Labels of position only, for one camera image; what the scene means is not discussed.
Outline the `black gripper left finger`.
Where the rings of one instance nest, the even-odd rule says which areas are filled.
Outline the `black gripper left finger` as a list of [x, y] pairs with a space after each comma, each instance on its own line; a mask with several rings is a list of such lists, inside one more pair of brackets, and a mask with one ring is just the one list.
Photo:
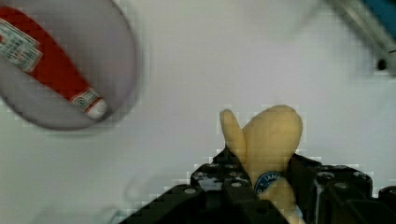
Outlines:
[[224, 148], [212, 162], [132, 213], [119, 224], [288, 224], [258, 198], [242, 164]]

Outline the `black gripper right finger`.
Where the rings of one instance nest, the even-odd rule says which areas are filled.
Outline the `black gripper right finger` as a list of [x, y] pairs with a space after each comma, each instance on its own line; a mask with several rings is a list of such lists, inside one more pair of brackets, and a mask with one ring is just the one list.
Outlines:
[[395, 188], [375, 197], [372, 178], [354, 168], [295, 154], [286, 178], [306, 224], [396, 224]]

